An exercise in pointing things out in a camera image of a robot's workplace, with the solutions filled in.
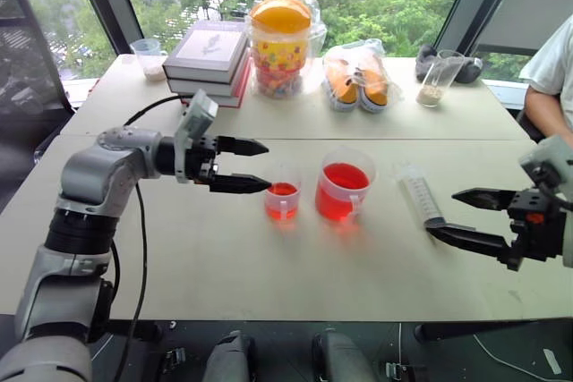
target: stack of books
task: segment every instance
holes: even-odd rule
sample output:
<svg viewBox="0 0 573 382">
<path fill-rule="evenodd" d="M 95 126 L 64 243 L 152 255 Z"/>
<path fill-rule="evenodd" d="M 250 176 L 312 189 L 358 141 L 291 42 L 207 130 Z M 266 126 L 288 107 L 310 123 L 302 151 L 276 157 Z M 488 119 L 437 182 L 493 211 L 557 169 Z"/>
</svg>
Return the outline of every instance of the stack of books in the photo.
<svg viewBox="0 0 573 382">
<path fill-rule="evenodd" d="M 172 92 L 199 89 L 219 106 L 240 107 L 251 73 L 243 22 L 197 21 L 163 63 Z"/>
</svg>

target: white shirt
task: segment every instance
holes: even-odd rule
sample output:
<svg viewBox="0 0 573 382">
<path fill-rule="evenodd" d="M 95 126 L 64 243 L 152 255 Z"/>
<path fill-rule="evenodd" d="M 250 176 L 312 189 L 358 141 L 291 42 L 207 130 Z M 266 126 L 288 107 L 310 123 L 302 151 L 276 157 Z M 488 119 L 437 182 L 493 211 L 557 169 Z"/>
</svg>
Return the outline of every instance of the white shirt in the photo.
<svg viewBox="0 0 573 382">
<path fill-rule="evenodd" d="M 561 94 L 561 110 L 573 129 L 573 15 L 537 51 L 519 78 L 539 92 Z"/>
</svg>

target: person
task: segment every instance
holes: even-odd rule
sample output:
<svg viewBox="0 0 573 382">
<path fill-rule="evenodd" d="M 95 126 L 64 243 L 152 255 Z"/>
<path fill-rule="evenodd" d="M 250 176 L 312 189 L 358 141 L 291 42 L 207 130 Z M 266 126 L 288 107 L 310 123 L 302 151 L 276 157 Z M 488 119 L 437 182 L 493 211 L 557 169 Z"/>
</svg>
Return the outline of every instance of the person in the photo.
<svg viewBox="0 0 573 382">
<path fill-rule="evenodd" d="M 559 134 L 573 148 L 573 15 L 526 64 L 527 118 L 546 137 Z"/>
</svg>

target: measuring cup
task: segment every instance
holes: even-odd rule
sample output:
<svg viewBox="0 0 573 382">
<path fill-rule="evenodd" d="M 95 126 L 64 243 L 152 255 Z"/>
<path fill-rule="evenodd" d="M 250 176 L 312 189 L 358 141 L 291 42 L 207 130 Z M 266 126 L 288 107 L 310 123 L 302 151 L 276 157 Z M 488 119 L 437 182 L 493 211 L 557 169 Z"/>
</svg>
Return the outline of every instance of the measuring cup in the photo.
<svg viewBox="0 0 573 382">
<path fill-rule="evenodd" d="M 132 42 L 130 48 L 137 55 L 143 74 L 149 81 L 162 81 L 166 78 L 163 71 L 165 58 L 162 55 L 167 55 L 167 51 L 161 49 L 161 43 L 157 39 L 139 39 Z"/>
<path fill-rule="evenodd" d="M 340 147 L 322 160 L 316 208 L 334 221 L 353 221 L 376 179 L 376 166 L 363 152 Z"/>
<path fill-rule="evenodd" d="M 293 218 L 301 197 L 301 174 L 288 163 L 277 163 L 267 169 L 263 176 L 272 183 L 265 191 L 265 211 L 278 221 Z"/>
<path fill-rule="evenodd" d="M 458 76 L 466 58 L 451 49 L 442 49 L 423 79 L 416 101 L 424 106 L 435 107 Z"/>
</svg>

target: table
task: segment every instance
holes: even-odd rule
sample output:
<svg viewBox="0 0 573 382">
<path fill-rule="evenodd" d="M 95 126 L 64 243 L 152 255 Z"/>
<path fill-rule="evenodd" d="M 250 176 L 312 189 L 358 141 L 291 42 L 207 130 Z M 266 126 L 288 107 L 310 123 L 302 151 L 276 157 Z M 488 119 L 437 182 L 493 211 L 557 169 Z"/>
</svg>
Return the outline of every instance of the table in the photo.
<svg viewBox="0 0 573 382">
<path fill-rule="evenodd" d="M 92 137 L 60 136 L 0 216 L 0 313 L 14 313 L 36 247 L 47 233 L 66 159 Z M 149 235 L 146 319 L 484 321 L 571 317 L 573 271 L 561 260 L 526 260 L 517 273 L 495 259 L 429 237 L 393 178 L 394 165 L 420 166 L 444 216 L 510 237 L 504 214 L 450 198 L 475 186 L 521 189 L 517 159 L 529 140 L 263 140 L 269 154 L 219 159 L 222 174 L 261 174 L 274 161 L 300 160 L 303 190 L 293 225 L 278 228 L 262 196 L 208 193 L 172 177 L 141 182 Z M 321 158 L 345 144 L 378 167 L 353 228 L 315 211 Z M 141 276 L 134 196 L 116 240 L 123 266 L 113 318 L 133 314 Z"/>
<path fill-rule="evenodd" d="M 362 109 L 334 112 L 320 87 L 289 100 L 250 91 L 241 109 L 219 110 L 210 133 L 254 139 L 527 139 L 480 81 L 455 84 L 440 106 L 431 109 L 415 102 L 420 84 L 415 80 L 413 58 L 387 58 L 385 64 L 390 78 L 401 87 L 403 100 L 378 115 Z M 316 62 L 311 75 L 320 77 L 320 73 L 320 62 Z M 97 135 L 170 95 L 165 81 L 145 80 L 134 55 L 120 55 L 62 134 Z M 181 111 L 179 102 L 170 102 L 150 111 L 138 125 L 171 135 Z"/>
</svg>

